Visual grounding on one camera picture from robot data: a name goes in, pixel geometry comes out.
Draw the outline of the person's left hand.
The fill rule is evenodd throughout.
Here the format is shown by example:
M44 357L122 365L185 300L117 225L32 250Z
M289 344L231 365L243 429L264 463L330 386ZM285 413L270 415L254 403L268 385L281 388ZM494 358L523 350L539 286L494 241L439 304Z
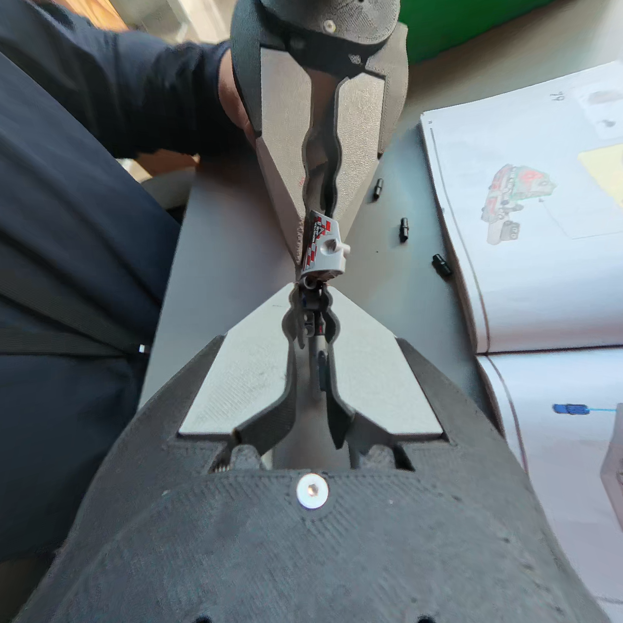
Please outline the person's left hand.
M227 115L228 119L244 133L249 144L255 149L255 133L238 93L230 49L222 56L219 64L217 92L224 113Z

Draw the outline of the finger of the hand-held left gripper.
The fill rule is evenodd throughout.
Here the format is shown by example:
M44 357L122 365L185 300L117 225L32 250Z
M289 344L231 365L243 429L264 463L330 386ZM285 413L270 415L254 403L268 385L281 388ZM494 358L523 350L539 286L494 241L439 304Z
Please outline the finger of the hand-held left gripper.
M333 218L340 230L352 227L406 101L407 36L408 27L396 24L364 71L338 88L335 133L340 158Z
M256 141L263 178L295 267L305 253L310 211L324 211L329 155L323 123L335 76L302 67L286 51L261 48L262 133Z

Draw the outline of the white printed lego panel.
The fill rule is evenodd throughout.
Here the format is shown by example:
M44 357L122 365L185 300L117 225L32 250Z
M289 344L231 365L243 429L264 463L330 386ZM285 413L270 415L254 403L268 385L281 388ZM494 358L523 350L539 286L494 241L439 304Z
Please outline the white printed lego panel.
M311 210L303 240L300 281L327 282L345 273L351 248L342 240L336 219Z

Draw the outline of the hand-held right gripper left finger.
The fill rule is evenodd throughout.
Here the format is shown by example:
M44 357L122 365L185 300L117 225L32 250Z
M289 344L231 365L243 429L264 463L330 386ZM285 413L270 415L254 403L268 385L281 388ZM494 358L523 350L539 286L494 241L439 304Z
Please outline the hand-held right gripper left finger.
M178 429L183 440L270 452L295 421L295 356L284 321L295 285L283 286L225 335Z

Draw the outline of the lego instruction booklet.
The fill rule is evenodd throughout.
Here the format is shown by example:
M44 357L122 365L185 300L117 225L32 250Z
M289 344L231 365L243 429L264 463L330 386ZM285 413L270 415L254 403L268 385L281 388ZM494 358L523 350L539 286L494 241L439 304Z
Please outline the lego instruction booklet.
M421 116L471 343L559 544L622 621L622 61Z

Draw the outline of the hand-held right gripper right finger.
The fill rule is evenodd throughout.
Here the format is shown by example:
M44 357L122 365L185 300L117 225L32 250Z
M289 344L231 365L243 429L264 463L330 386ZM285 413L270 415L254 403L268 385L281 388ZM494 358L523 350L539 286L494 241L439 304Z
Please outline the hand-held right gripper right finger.
M327 413L337 448L440 439L444 430L392 331L335 287L326 288Z

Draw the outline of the person's dark clothed torso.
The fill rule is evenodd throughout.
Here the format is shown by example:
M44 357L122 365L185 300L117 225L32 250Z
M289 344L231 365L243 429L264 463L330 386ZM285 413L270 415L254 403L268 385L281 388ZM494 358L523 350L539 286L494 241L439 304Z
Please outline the person's dark clothed torso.
M2 55L2 562L60 546L134 415L178 235Z

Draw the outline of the dark lego axle assembly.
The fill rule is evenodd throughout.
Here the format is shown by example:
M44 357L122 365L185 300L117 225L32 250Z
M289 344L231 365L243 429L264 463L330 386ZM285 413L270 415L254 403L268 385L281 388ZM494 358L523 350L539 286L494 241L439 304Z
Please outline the dark lego axle assembly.
M312 276L300 278L295 288L297 340L307 348L312 393L331 393L330 345L336 336L336 320L326 283Z

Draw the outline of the person's left forearm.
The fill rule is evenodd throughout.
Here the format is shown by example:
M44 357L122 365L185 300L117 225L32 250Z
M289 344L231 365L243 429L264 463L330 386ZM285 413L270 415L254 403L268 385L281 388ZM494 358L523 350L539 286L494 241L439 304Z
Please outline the person's left forearm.
M144 32L99 29L51 1L1 2L1 55L115 158L204 155L244 138L219 100L228 49L227 42L171 45Z

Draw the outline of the green plastic bin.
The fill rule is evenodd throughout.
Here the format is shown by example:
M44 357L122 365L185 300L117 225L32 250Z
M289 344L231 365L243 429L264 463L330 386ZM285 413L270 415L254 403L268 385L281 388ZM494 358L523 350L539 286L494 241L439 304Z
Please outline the green plastic bin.
M401 1L409 65L428 60L549 1Z

